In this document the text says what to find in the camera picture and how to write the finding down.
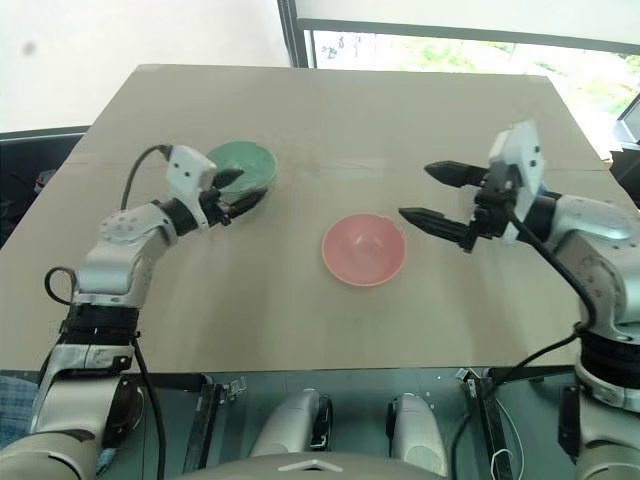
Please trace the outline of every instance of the robotic arm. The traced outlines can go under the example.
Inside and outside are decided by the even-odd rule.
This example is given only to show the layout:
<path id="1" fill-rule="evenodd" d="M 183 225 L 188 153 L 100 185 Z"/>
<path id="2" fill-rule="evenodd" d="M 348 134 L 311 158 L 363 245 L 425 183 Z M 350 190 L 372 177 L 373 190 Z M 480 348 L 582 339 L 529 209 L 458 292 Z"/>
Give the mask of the robotic arm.
<path id="1" fill-rule="evenodd" d="M 138 314 L 153 268 L 178 237 L 253 208 L 266 189 L 228 205 L 220 188 L 243 172 L 216 166 L 186 146 L 162 150 L 171 200 L 117 212 L 100 225 L 86 256 L 60 338 L 40 379 L 31 435 L 0 452 L 2 478 L 91 479 L 97 451 L 131 431 L 141 394 L 131 367 Z"/>
<path id="2" fill-rule="evenodd" d="M 528 241 L 523 222 L 581 284 L 592 304 L 576 325 L 578 388 L 564 394 L 559 443 L 580 480 L 640 479 L 640 217 L 610 203 L 543 192 L 543 158 L 529 123 L 501 133 L 488 169 L 438 162 L 425 170 L 454 187 L 477 187 L 468 225 L 440 212 L 400 214 L 471 253 L 478 237 Z"/>

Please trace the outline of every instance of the pink bowl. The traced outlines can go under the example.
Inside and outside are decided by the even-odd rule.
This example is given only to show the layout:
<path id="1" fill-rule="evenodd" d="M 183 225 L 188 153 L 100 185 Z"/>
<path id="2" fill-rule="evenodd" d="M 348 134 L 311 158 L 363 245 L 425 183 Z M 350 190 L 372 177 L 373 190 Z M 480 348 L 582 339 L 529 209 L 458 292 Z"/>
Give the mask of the pink bowl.
<path id="1" fill-rule="evenodd" d="M 322 240 L 322 258 L 336 277 L 350 285 L 373 287 L 402 268 L 406 238 L 390 218 L 371 213 L 336 222 Z"/>

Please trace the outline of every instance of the black cable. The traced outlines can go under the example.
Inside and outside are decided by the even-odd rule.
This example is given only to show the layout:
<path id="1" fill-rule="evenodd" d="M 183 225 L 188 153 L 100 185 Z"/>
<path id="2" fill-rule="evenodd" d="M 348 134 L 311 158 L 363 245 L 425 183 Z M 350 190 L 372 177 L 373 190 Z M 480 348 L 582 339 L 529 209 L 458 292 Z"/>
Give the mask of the black cable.
<path id="1" fill-rule="evenodd" d="M 165 156 L 165 158 L 167 158 L 169 155 L 169 152 L 171 151 L 171 146 L 170 145 L 153 145 L 147 148 L 144 152 L 142 152 L 140 156 L 136 159 L 136 161 L 133 162 L 133 165 L 131 166 L 131 170 L 129 171 L 129 176 L 127 177 L 127 183 L 125 184 L 124 192 L 122 193 L 120 210 L 127 209 L 127 202 L 129 201 L 129 193 L 131 193 L 133 178 L 136 176 L 136 172 L 138 171 L 138 168 L 140 168 L 140 165 L 142 165 L 142 162 L 144 161 L 144 159 L 147 158 L 155 150 L 158 150 L 160 153 L 162 153 Z"/>
<path id="2" fill-rule="evenodd" d="M 516 229 L 518 230 L 522 238 L 527 243 L 529 243 L 536 250 L 536 252 L 538 252 L 540 256 L 542 256 L 542 258 L 544 258 L 547 261 L 547 263 L 549 263 L 549 265 L 551 265 L 551 267 L 556 272 L 558 272 L 558 274 L 560 274 L 560 276 L 564 278 L 566 282 L 569 283 L 569 285 L 571 285 L 571 287 L 575 290 L 575 292 L 578 294 L 578 296 L 580 297 L 580 300 L 582 300 L 582 303 L 584 304 L 587 310 L 588 318 L 586 323 L 576 324 L 574 326 L 574 332 L 568 337 L 558 342 L 552 343 L 551 345 L 548 345 L 544 348 L 541 348 L 537 352 L 529 355 L 527 358 L 522 360 L 517 365 L 507 370 L 507 372 L 501 378 L 497 379 L 494 382 L 493 386 L 489 390 L 487 390 L 485 394 L 482 395 L 481 400 L 486 400 L 487 398 L 490 398 L 492 395 L 494 395 L 500 385 L 509 381 L 513 376 L 515 376 L 516 373 L 520 371 L 520 369 L 522 369 L 529 363 L 542 357 L 543 355 L 546 355 L 549 352 L 552 352 L 553 350 L 557 350 L 558 348 L 564 347 L 565 345 L 568 345 L 574 340 L 576 340 L 580 335 L 580 332 L 586 331 L 589 328 L 591 328 L 596 321 L 596 306 L 593 303 L 593 300 L 591 299 L 591 297 L 589 296 L 589 293 L 584 288 L 584 286 L 580 283 L 580 281 L 577 278 L 575 278 L 575 276 L 564 265 L 562 265 L 562 263 L 560 263 L 560 261 L 556 258 L 553 252 L 551 252 L 544 245 L 544 243 L 542 243 L 540 239 L 536 237 L 536 235 L 529 229 L 529 227 L 527 227 L 522 221 L 520 221 L 520 219 L 517 217 L 513 209 L 512 203 L 506 203 L 504 208 L 505 208 L 507 217 L 509 218 L 509 221 L 513 223 L 513 225 L 516 227 Z M 450 464 L 451 464 L 451 480 L 456 480 L 456 477 L 457 477 L 456 452 L 457 452 L 458 443 L 460 442 L 462 433 L 464 432 L 465 428 L 469 424 L 469 421 L 471 420 L 475 412 L 476 410 L 473 409 L 463 417 L 451 441 L 451 453 L 449 455 Z"/>
<path id="3" fill-rule="evenodd" d="M 513 210 L 513 204 L 507 203 L 505 204 L 505 211 L 507 213 L 507 217 L 509 221 L 513 223 L 516 227 L 520 235 L 526 240 L 526 242 L 531 245 L 536 252 L 540 254 L 542 258 L 544 258 L 549 265 L 553 267 L 553 269 L 560 274 L 565 281 L 571 285 L 571 288 L 575 290 L 575 292 L 582 300 L 585 308 L 587 309 L 587 321 L 584 324 L 577 324 L 575 329 L 578 332 L 585 331 L 593 327 L 596 323 L 596 305 L 593 303 L 593 300 L 589 296 L 589 292 L 584 288 L 582 283 L 571 273 L 567 267 L 562 265 L 560 261 L 556 258 L 556 256 L 551 252 L 547 247 L 545 247 L 544 243 L 540 241 L 538 237 L 527 227 L 520 219 L 517 217 L 515 211 Z"/>
<path id="4" fill-rule="evenodd" d="M 71 296 L 69 300 L 64 300 L 60 298 L 51 289 L 51 277 L 56 272 L 65 272 L 69 276 L 69 279 L 71 280 Z M 49 295 L 49 297 L 51 297 L 52 300 L 55 300 L 56 302 L 61 303 L 63 305 L 71 305 L 71 298 L 73 297 L 73 292 L 76 289 L 76 283 L 77 283 L 76 272 L 74 272 L 73 269 L 69 267 L 60 267 L 60 266 L 53 267 L 44 276 L 44 289 L 47 292 L 47 295 Z"/>
<path id="5" fill-rule="evenodd" d="M 156 478 L 158 480 L 163 480 L 164 464 L 167 455 L 167 437 L 165 436 L 164 432 L 162 410 L 160 410 L 160 402 L 158 401 L 156 391 L 153 385 L 151 385 L 149 371 L 147 370 L 147 365 L 144 363 L 144 358 L 142 357 L 142 352 L 140 351 L 140 345 L 138 345 L 138 339 L 134 337 L 131 343 L 133 344 L 133 351 L 136 356 L 136 362 L 138 362 L 138 366 L 140 367 L 140 376 L 142 377 L 142 383 L 144 383 L 144 386 L 149 393 L 151 410 L 153 411 L 153 416 L 156 421 L 156 430 L 158 431 L 158 471 L 156 473 Z"/>

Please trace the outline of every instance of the wire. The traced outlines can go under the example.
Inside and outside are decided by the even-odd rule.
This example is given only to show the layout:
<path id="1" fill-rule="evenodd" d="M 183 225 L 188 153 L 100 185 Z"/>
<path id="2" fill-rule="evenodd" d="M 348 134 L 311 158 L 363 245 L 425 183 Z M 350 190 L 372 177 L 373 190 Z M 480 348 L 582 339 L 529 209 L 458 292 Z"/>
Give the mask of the wire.
<path id="1" fill-rule="evenodd" d="M 136 362 L 138 362 L 138 366 L 140 367 L 140 376 L 142 377 L 142 383 L 147 389 L 149 393 L 149 401 L 151 402 L 151 410 L 153 410 L 153 416 L 156 421 L 156 430 L 158 431 L 158 470 L 156 473 L 156 478 L 158 480 L 164 479 L 164 464 L 167 455 L 167 437 L 164 432 L 164 422 L 162 420 L 162 410 L 160 409 L 160 402 L 158 401 L 158 396 L 156 395 L 156 391 L 151 385 L 151 379 L 149 378 L 149 371 L 147 370 L 147 365 L 144 362 L 144 358 L 142 357 L 142 352 L 140 351 L 140 345 L 138 345 L 138 339 L 133 337 L 131 343 L 133 344 L 133 351 L 136 356 Z"/>
<path id="2" fill-rule="evenodd" d="M 593 327 L 593 325 L 596 322 L 596 307 L 595 307 L 595 304 L 593 303 L 593 300 L 589 296 L 589 292 L 587 292 L 587 290 L 578 281 L 578 279 L 576 279 L 574 275 L 564 265 L 562 265 L 562 263 L 560 263 L 560 261 L 556 258 L 553 252 L 551 252 L 544 245 L 544 243 L 542 243 L 542 241 L 540 241 L 540 239 L 536 237 L 536 235 L 529 229 L 529 227 L 527 227 L 522 221 L 520 221 L 520 219 L 517 217 L 513 209 L 513 203 L 509 203 L 509 202 L 505 203 L 504 209 L 507 214 L 507 217 L 509 218 L 509 221 L 513 223 L 514 227 L 516 227 L 516 230 L 518 230 L 522 238 L 527 243 L 529 243 L 535 249 L 535 251 L 538 252 L 540 256 L 542 256 L 542 258 L 544 258 L 547 261 L 547 263 L 551 265 L 551 267 L 556 272 L 558 272 L 558 274 L 562 278 L 566 280 L 566 282 L 574 289 L 576 294 L 580 297 L 580 300 L 582 300 L 582 303 L 584 304 L 585 309 L 587 310 L 587 321 L 583 324 L 580 324 L 580 323 L 576 324 L 574 326 L 574 332 L 568 337 L 538 350 L 537 352 L 529 355 L 527 358 L 522 360 L 517 365 L 511 367 L 509 370 L 507 370 L 507 372 L 501 378 L 496 379 L 493 386 L 489 390 L 487 390 L 484 395 L 482 395 L 481 400 L 486 400 L 487 398 L 490 398 L 492 395 L 494 395 L 500 385 L 502 385 L 505 382 L 508 382 L 523 367 L 533 362 L 534 360 L 537 360 L 543 355 L 546 355 L 549 352 L 552 352 L 554 350 L 557 350 L 558 348 L 562 348 L 570 344 L 571 342 L 573 342 L 578 338 L 580 333 Z M 456 480 L 456 475 L 457 475 L 456 450 L 458 447 L 458 443 L 460 442 L 462 433 L 464 432 L 465 428 L 469 424 L 469 421 L 473 417 L 475 411 L 476 411 L 475 409 L 471 410 L 469 413 L 467 413 L 463 417 L 462 421 L 458 425 L 458 428 L 456 429 L 456 432 L 453 436 L 453 440 L 451 442 L 451 453 L 450 453 L 451 480 Z"/>
<path id="3" fill-rule="evenodd" d="M 513 226 L 516 227 L 518 232 L 522 235 L 522 237 L 526 240 L 529 245 L 531 245 L 536 252 L 540 254 L 542 258 L 544 258 L 553 269 L 560 274 L 562 278 L 566 280 L 566 282 L 571 285 L 571 288 L 575 290 L 575 292 L 582 300 L 585 308 L 587 309 L 587 322 L 584 324 L 577 324 L 575 329 L 578 332 L 582 332 L 588 330 L 593 327 L 596 323 L 596 305 L 593 303 L 593 300 L 589 296 L 589 292 L 584 288 L 584 285 L 580 283 L 580 281 L 571 273 L 567 267 L 565 267 L 557 257 L 551 252 L 547 247 L 545 247 L 544 243 L 540 241 L 538 237 L 527 227 L 516 215 L 513 210 L 512 203 L 505 204 L 505 211 L 507 213 L 507 217 L 509 221 L 513 223 Z"/>
<path id="4" fill-rule="evenodd" d="M 56 295 L 52 288 L 51 288 L 51 277 L 53 276 L 54 273 L 56 272 L 64 272 L 69 276 L 69 280 L 71 280 L 71 295 L 69 297 L 69 300 L 64 300 L 62 298 L 60 298 L 58 295 Z M 61 303 L 62 305 L 71 305 L 71 299 L 73 298 L 73 292 L 76 289 L 76 283 L 77 283 L 77 278 L 76 278 L 76 272 L 73 271 L 73 269 L 69 268 L 69 267 L 53 267 L 51 270 L 49 270 L 47 272 L 47 274 L 44 276 L 44 289 L 47 292 L 47 295 L 49 295 L 49 297 L 58 302 Z"/>
<path id="5" fill-rule="evenodd" d="M 524 447 L 522 445 L 522 439 L 520 438 L 520 434 L 518 433 L 516 424 L 513 421 L 513 418 L 511 418 L 511 414 L 509 414 L 509 411 L 507 410 L 507 408 L 498 399 L 496 399 L 496 403 L 504 413 L 505 417 L 507 417 L 507 421 L 511 425 L 511 429 L 513 430 L 513 433 L 516 436 L 516 440 L 518 440 L 518 447 L 520 449 L 520 473 L 518 474 L 518 480 L 522 480 L 522 476 L 524 475 Z"/>
<path id="6" fill-rule="evenodd" d="M 513 458 L 513 453 L 508 448 L 501 448 L 500 450 L 498 450 L 497 452 L 495 452 L 491 456 L 491 478 L 493 480 L 496 480 L 496 474 L 493 473 L 493 468 L 495 467 L 496 457 L 498 455 L 500 455 L 501 453 L 508 453 L 509 454 L 509 458 Z"/>
<path id="7" fill-rule="evenodd" d="M 136 172 L 142 165 L 142 162 L 145 158 L 147 158 L 152 152 L 158 150 L 162 153 L 165 158 L 168 156 L 168 152 L 170 151 L 171 146 L 169 145 L 153 145 L 147 148 L 144 152 L 140 154 L 140 156 L 133 162 L 131 166 L 131 170 L 129 171 L 129 176 L 127 177 L 127 183 L 124 187 L 124 192 L 122 193 L 122 201 L 120 202 L 120 210 L 127 209 L 127 202 L 129 201 L 129 194 L 131 193 L 131 186 L 133 185 L 133 178 L 136 176 Z"/>

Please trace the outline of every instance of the glass window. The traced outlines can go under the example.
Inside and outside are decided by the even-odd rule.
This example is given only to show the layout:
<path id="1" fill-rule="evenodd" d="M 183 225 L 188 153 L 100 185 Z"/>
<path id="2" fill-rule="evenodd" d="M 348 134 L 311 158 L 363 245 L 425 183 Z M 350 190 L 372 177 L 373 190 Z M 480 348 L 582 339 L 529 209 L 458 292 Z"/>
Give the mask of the glass window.
<path id="1" fill-rule="evenodd" d="M 529 74 L 548 77 L 602 158 L 612 128 L 640 91 L 640 56 L 575 48 L 314 32 L 318 68 Z"/>

